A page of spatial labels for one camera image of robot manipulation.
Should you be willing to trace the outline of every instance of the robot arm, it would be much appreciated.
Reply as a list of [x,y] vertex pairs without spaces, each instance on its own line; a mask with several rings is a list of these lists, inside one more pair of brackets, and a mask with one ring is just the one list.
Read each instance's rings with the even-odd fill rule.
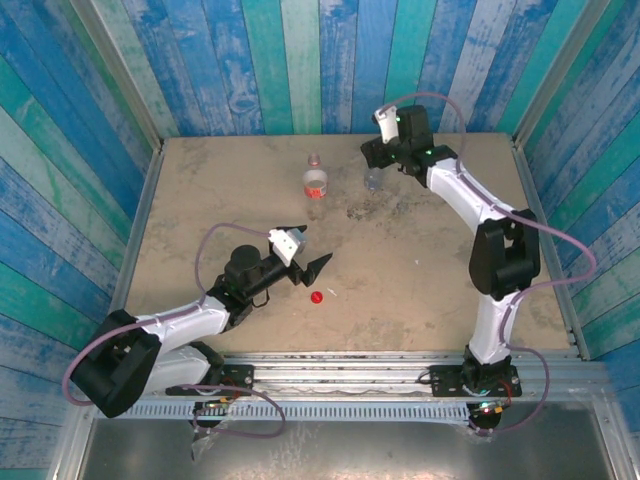
[[[95,348],[71,379],[110,418],[146,393],[180,384],[220,384],[224,360],[197,340],[238,326],[254,308],[269,302],[268,288],[284,278],[294,285],[313,284],[332,254],[303,270],[294,257],[304,250],[305,230],[305,225],[271,230],[265,258],[252,245],[237,247],[213,287],[183,307],[139,317],[112,312],[90,342],[125,325],[144,325]],[[254,298],[263,292],[266,301],[255,305]]]
[[[537,230],[512,222],[493,207],[499,206],[532,220],[535,216],[530,210],[514,211],[463,167],[465,178],[480,189],[491,204],[470,189],[456,170],[456,153],[446,145],[434,145],[423,106],[378,110],[374,122],[380,127],[381,136],[361,147],[369,168],[397,164],[399,171],[413,176],[423,187],[442,197],[475,234],[469,275],[480,293],[480,302],[475,332],[466,348],[460,373],[470,394],[490,391],[499,380],[510,379],[514,371],[510,351],[500,340],[504,314],[517,293],[527,288],[540,272]],[[506,342],[517,307],[512,305],[505,325]]]

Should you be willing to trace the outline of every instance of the blue wooden wall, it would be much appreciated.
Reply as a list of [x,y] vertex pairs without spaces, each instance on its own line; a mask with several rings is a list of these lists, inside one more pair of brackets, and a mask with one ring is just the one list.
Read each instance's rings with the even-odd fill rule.
[[152,151],[69,0],[0,0],[0,479],[45,477]]
[[93,2],[168,138],[373,133],[376,107],[417,90],[512,133],[587,0]]
[[[640,2],[611,0],[525,145],[549,223],[589,245],[571,285],[592,358],[640,431]],[[562,268],[587,268],[557,243]]]

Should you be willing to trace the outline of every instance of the bottle label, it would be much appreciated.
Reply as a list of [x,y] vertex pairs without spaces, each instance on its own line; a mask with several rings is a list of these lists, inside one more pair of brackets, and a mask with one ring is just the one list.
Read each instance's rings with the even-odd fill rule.
[[309,198],[322,198],[327,194],[327,184],[324,182],[317,182],[317,183],[322,183],[322,185],[319,186],[315,186],[315,185],[305,185],[304,186],[304,194],[309,197]]

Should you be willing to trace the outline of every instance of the marble surface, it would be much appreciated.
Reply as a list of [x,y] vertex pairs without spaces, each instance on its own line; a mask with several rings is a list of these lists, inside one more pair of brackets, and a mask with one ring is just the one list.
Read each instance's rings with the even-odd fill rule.
[[[135,269],[127,309],[134,315],[198,296],[193,262],[217,222],[267,231],[308,224],[306,262],[334,257],[312,288],[281,281],[270,303],[239,327],[206,339],[222,352],[461,350],[471,338],[477,292],[467,272],[472,232],[438,196],[389,168],[384,188],[363,186],[359,147],[369,135],[175,138],[162,172]],[[457,135],[436,136],[454,150]],[[309,153],[329,175],[321,212],[312,212],[301,176]],[[509,142],[501,134],[469,135],[465,164],[514,207],[526,201]],[[231,251],[266,241],[233,230],[216,233],[201,262],[208,288]],[[548,279],[546,271],[536,279]],[[312,291],[324,301],[313,304]],[[540,291],[520,309],[512,341],[564,349],[568,341],[555,295]]]

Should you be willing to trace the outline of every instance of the purple cable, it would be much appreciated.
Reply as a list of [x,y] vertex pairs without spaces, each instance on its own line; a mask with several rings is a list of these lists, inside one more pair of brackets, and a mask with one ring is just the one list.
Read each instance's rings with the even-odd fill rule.
[[275,438],[275,437],[278,437],[278,436],[282,435],[282,432],[284,432],[284,429],[285,429],[285,427],[287,425],[287,419],[285,417],[284,410],[282,410],[282,407],[280,405],[278,405],[276,402],[274,402],[271,398],[269,398],[267,395],[265,395],[262,392],[258,392],[256,390],[252,390],[250,388],[235,387],[235,386],[230,386],[230,385],[179,385],[179,386],[184,388],[185,390],[187,390],[187,389],[195,389],[195,390],[222,390],[222,389],[224,389],[224,390],[230,390],[232,392],[249,393],[250,395],[255,395],[257,397],[260,397],[263,400],[265,400],[266,402],[268,402],[269,404],[271,404],[273,406],[273,408],[276,409],[276,411],[280,415],[280,418],[282,419],[278,429],[275,430],[274,432],[271,432],[271,433],[240,432],[238,430],[227,430],[225,428],[217,428],[217,427],[205,428],[205,427],[201,427],[200,425],[198,425],[198,417],[200,415],[202,415],[204,412],[206,412],[207,410],[209,410],[209,408],[205,407],[205,408],[202,408],[202,409],[196,411],[194,413],[194,415],[193,415],[192,425],[196,430],[198,430],[200,432],[206,432],[206,433],[218,432],[218,433],[225,433],[227,435],[233,435],[235,437],[267,439],[267,438]]
[[529,288],[527,288],[525,290],[522,290],[521,292],[519,292],[517,295],[515,295],[513,297],[511,302],[509,302],[509,305],[507,306],[507,309],[505,310],[504,316],[502,317],[502,321],[500,322],[500,341],[507,348],[509,348],[512,351],[515,351],[515,352],[527,352],[527,353],[530,353],[530,354],[535,355],[536,357],[538,357],[538,359],[542,363],[542,368],[544,369],[544,375],[545,375],[544,391],[542,392],[542,396],[540,397],[540,401],[536,405],[536,408],[533,410],[533,412],[531,412],[524,420],[522,420],[522,421],[520,421],[520,422],[518,422],[518,423],[516,423],[514,425],[510,425],[509,427],[501,428],[500,430],[493,430],[493,429],[487,430],[487,429],[482,429],[482,428],[477,427],[471,420],[469,420],[469,424],[476,430],[477,433],[480,433],[480,434],[483,434],[483,435],[487,435],[487,434],[490,434],[492,432],[508,432],[508,431],[512,431],[512,430],[517,430],[520,427],[523,427],[524,425],[529,423],[531,420],[533,420],[536,417],[536,415],[538,415],[540,413],[540,411],[542,410],[542,407],[544,406],[544,403],[547,400],[547,397],[549,396],[549,387],[550,387],[550,384],[551,384],[551,373],[549,371],[549,365],[547,364],[547,361],[545,360],[544,356],[540,352],[538,352],[537,350],[535,350],[533,348],[529,348],[529,347],[519,347],[517,345],[513,345],[513,344],[511,344],[511,343],[506,341],[506,339],[504,337],[504,330],[505,330],[505,328],[507,326],[507,322],[509,321],[509,314],[513,310],[513,307],[515,305],[517,305],[520,300],[525,298],[530,293],[535,292],[536,290],[539,290],[541,288],[546,288],[546,287],[555,287],[555,286],[558,286],[558,285],[568,285],[570,283],[581,282],[583,280],[588,279],[596,271],[596,267],[597,267],[596,257],[589,250],[589,247],[584,245],[579,240],[573,238],[572,236],[567,235],[566,233],[561,232],[560,230],[557,230],[557,229],[555,229],[553,227],[549,227],[549,226],[544,225],[542,223],[534,222],[534,221],[529,220],[527,218],[520,217],[519,215],[515,215],[515,214],[513,214],[513,213],[511,213],[511,212],[509,212],[509,211],[507,211],[507,210],[505,210],[505,209],[503,209],[503,208],[501,208],[501,207],[499,207],[497,205],[494,205],[494,203],[491,201],[491,199],[488,198],[482,192],[482,190],[478,189],[473,184],[473,182],[471,182],[466,177],[466,175],[464,174],[464,169],[463,169],[463,165],[462,165],[463,154],[465,153],[465,150],[466,150],[466,147],[467,147],[467,130],[466,130],[466,127],[465,127],[464,115],[462,114],[462,110],[458,106],[458,104],[456,104],[449,97],[447,97],[446,95],[442,95],[440,93],[435,93],[435,92],[417,92],[417,93],[412,93],[412,94],[409,94],[409,95],[405,95],[404,97],[400,97],[397,100],[394,100],[393,102],[387,103],[386,105],[384,105],[381,108],[381,110],[384,112],[385,110],[387,110],[388,108],[392,107],[393,105],[396,105],[396,104],[398,104],[400,102],[403,102],[405,100],[409,100],[411,98],[416,98],[416,97],[440,98],[440,99],[444,100],[445,102],[447,102],[449,105],[451,105],[451,107],[455,110],[456,115],[458,116],[460,133],[462,134],[462,144],[460,146],[460,153],[459,153],[458,159],[456,161],[456,173],[458,174],[458,177],[460,178],[460,180],[473,193],[478,195],[478,197],[480,197],[487,205],[489,205],[489,207],[494,209],[496,212],[504,215],[507,218],[510,218],[514,222],[518,222],[518,223],[521,223],[523,225],[527,225],[529,227],[533,227],[533,228],[536,228],[536,229],[538,229],[540,231],[549,233],[551,235],[555,235],[556,237],[559,237],[562,240],[565,240],[565,241],[571,243],[575,247],[579,248],[587,256],[587,258],[589,259],[590,268],[589,268],[589,270],[587,272],[583,273],[582,275],[579,275],[577,277],[572,277],[572,278],[563,278],[563,279],[559,279],[559,280],[551,280],[551,281],[548,281],[548,282],[542,282],[542,283],[538,283],[536,285],[532,285],[531,287],[529,287]]
[[213,235],[213,233],[220,227],[234,228],[236,230],[240,230],[240,231],[245,232],[245,233],[251,233],[253,235],[257,235],[259,237],[269,237],[268,233],[259,232],[257,230],[252,230],[252,229],[246,228],[246,227],[241,227],[241,226],[235,225],[233,223],[217,223],[214,226],[212,226],[207,231],[205,236],[202,238],[202,241],[200,242],[200,246],[198,247],[198,253],[196,254],[196,259],[195,259],[194,273],[195,273],[195,278],[196,278],[196,285],[198,286],[198,289],[200,290],[200,293],[201,293],[201,297],[200,297],[200,300],[198,301],[198,305],[194,305],[192,307],[185,308],[184,310],[180,310],[180,311],[177,311],[177,312],[174,312],[174,313],[170,313],[170,314],[166,314],[166,315],[156,315],[155,318],[150,319],[150,320],[145,320],[143,322],[137,322],[137,323],[133,323],[131,325],[125,325],[123,327],[116,328],[114,330],[111,330],[111,331],[103,334],[103,335],[100,335],[94,341],[89,343],[89,345],[84,347],[80,351],[80,353],[78,353],[78,355],[73,359],[71,364],[67,367],[67,370],[64,372],[64,375],[62,376],[62,394],[64,395],[64,398],[66,398],[69,403],[71,403],[73,405],[77,405],[79,407],[88,407],[88,406],[93,405],[93,402],[90,401],[90,400],[78,400],[77,398],[74,398],[73,395],[71,395],[71,392],[69,391],[69,386],[70,386],[70,383],[71,383],[71,375],[73,374],[75,369],[78,367],[80,362],[82,362],[82,360],[84,360],[86,358],[86,356],[89,355],[89,353],[91,353],[93,351],[94,348],[96,348],[97,346],[99,346],[102,343],[106,342],[107,340],[112,339],[113,337],[117,337],[118,335],[120,335],[122,333],[126,333],[126,332],[129,332],[131,330],[135,330],[137,328],[143,328],[143,327],[146,327],[148,325],[154,325],[154,324],[157,324],[158,322],[166,322],[168,320],[172,320],[172,319],[174,319],[176,317],[179,317],[179,316],[182,316],[182,315],[185,315],[185,314],[189,314],[191,312],[195,312],[198,309],[200,309],[200,307],[202,306],[202,304],[203,304],[203,302],[205,300],[205,297],[206,297],[206,290],[202,286],[202,282],[200,281],[200,256],[202,255],[204,247],[205,247],[207,241],[209,240],[209,238],[211,237],[211,235]]

